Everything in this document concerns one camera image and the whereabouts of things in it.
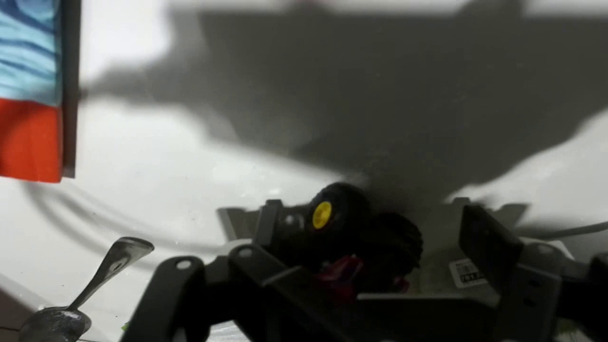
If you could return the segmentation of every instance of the blue object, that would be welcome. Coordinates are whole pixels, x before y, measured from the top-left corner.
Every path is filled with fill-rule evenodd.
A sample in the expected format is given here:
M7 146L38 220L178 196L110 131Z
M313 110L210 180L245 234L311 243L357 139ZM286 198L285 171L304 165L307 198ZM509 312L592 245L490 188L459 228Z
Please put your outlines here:
M58 0L0 0L0 97L60 103Z

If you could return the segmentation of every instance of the red panel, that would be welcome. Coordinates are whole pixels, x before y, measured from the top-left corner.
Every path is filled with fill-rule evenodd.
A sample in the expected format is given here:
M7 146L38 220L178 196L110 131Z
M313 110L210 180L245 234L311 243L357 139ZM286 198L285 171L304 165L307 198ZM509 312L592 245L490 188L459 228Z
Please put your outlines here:
M60 180L60 112L0 99L0 177Z

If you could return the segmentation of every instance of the white surface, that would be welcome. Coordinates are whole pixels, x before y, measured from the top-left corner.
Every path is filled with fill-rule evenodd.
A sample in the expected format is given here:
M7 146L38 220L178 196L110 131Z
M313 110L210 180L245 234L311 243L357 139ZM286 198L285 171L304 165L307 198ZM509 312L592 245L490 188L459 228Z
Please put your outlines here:
M229 8L247 6L264 8L262 2L229 2ZM267 2L266 8L275 9L277 6L283 4ZM343 9L347 2L334 0L326 6ZM440 6L448 13L457 11L463 4L454 0L440 2ZM195 15L190 19L182 15L176 25L174 17L169 15L174 8L188 8L195 13L220 6L205 0L85 2L81 85L91 93L79 106L76 179L66 179L58 186L0 180L0 218L3 226L0 262L5 277L0 277L0 285L32 308L70 302L115 237L140 236L157 245L153 256L115 277L83 308L95 321L89 338L117 340L153 264L165 256L193 253L210 258L222 251L226 236L216 218L218 207L254 209L266 198L300 203L332 180L345 179L368 186L378 203L412 211L412 220L425 234L427 251L438 251L456 241L457 211L446 205L452 198L465 196L490 207L528 203L520 226L541 226L543 230L608 218L608 188L604 186L604 175L608 175L608 120L604 103L594 103L594 97L589 95L587 103L581 101L581 114L575 114L573 123L562 122L568 125L564 131L571 131L571 137L545 148L532 148L516 163L495 165L490 158L509 154L507 160L514 160L514 154L520 152L516 150L518 144L513 144L511 150L503 144L511 146L511 141L516 139L549 139L551 133L530 129L549 125L551 110L558 110L560 101L568 103L571 91L592 91L575 78L590 78L592 74L568 74L560 59L551 65L551 55L541 55L543 46L535 49L535 44L526 40L522 44L532 47L516 46L524 36L513 42L505 36L501 36L503 40L490 36L488 42L505 42L505 47L497 53L514 49L514 57L505 59L492 55L492 51L467 55L478 40L475 38L471 46L465 46L469 42L461 38L467 34L465 30L444 32L427 42L419 38L419 44L412 49L399 47L399 44L397 47L389 46L399 57L395 65L402 65L395 66L399 68L393 74L395 91L400 84L412 84L404 89L414 91L414 95L402 91L404 101L395 101L395 106L402 106L395 116L395 112L381 112L380 106L366 108L370 99L381 103L383 97L366 89L364 82L347 82L349 74L361 74L362 80L374 84L378 78L374 68L366 70L361 65L380 53L361 44L366 42L361 32L368 27L351 27L353 36L362 36L361 42L343 42L343 53L328 59L343 66L340 70L343 80L340 82L368 99L362 95L351 99L349 116L332 122L332 114L338 116L338 112L332 112L330 101L326 106L323 101L321 104L309 103L309 97L317 95L309 89L330 89L330 85L304 82L302 87L294 82L292 87L286 84L286 87L277 89L271 82L285 85L279 72L269 72L269 76L275 76L269 84L256 80L252 76L256 70L252 74L243 72L252 59L237 53L250 49L256 57L254 47L271 46L273 40L262 42L262 38L273 32L262 30L266 36L260 34L260 42L250 40L243 49L235 47L235 55L216 55L209 47L209 34L216 32L209 32L207 23ZM285 30L275 34L279 46L296 40ZM408 40L416 38L414 30L402 30L400 34ZM305 34L302 40L304 46L315 44ZM214 44L222 51L222 44L237 42L239 38ZM518 61L518 47L524 49L522 59L532 59L530 65L522 65L520 76L533 72L547 61L551 65L547 72L551 74L554 68L556 84L539 82L543 87L537 87L537 78L552 80L552 76L532 74L518 85L522 95L505 93L511 87L501 84L503 80L516 84L511 74L513 70L516 74L518 68L511 70L511 65ZM594 47L589 49L594 55L606 55ZM302 47L294 53L304 55L302 59L309 65L300 63L298 68L302 70L286 70L292 66L286 65L285 72L294 72L292 78L305 78L307 68L313 72L315 61L323 57L323 49ZM157 61L165 55L171 55L169 61L165 61L165 66L157 66ZM497 66L482 63L476 66L476 57L495 59ZM271 63L277 63L275 68L283 70L279 61L267 61L269 68L273 68ZM594 59L581 57L581 61L573 59L571 63L592 65ZM452 87L461 89L463 97L457 97L456 91L454 97L446 99L446 95L452 95ZM518 110L528 114L533 106L524 106L518 101L533 99L530 93L539 93L537 97L545 103L554 99L556 104L539 108L549 110L539 116L541 120L532 122L532 118L522 116L514 122L516 125L509 120L486 122L488 112L475 112L492 106L490 114L511 116L509 108L513 108L513 116ZM475 131L480 123L488 125L486 133ZM336 154L332 158L328 158L330 154L323 156L321 161L298 158L302 150L315 150L317 146L330 152L336 148ZM450 177L454 167L459 167L461 175ZM505 167L505 173L486 177L486 169L492 167Z

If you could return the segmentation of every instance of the white wall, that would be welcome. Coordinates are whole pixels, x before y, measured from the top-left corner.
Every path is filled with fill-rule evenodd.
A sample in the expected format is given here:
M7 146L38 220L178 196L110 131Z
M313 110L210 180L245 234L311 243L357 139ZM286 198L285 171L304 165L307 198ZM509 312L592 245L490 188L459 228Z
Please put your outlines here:
M222 251L218 207L300 203L332 180L410 211L427 251L454 245L459 196L526 203L533 232L608 218L608 19L571 15L606 2L535 0L505 23L452 19L456 0L285 4L85 2L76 179L0 180L0 287L66 304L115 237L146 237L157 251L83 308L91 338L117 340L159 260ZM385 6L408 15L366 15Z

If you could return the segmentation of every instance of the yellow hub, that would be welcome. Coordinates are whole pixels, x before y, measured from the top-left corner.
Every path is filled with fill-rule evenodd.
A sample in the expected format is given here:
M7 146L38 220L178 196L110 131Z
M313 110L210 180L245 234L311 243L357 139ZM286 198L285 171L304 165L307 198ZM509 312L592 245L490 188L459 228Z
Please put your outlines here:
M311 226L315 230L323 230L328 222L332 215L332 205L330 201L321 201L317 207L315 207L315 213L311 215Z

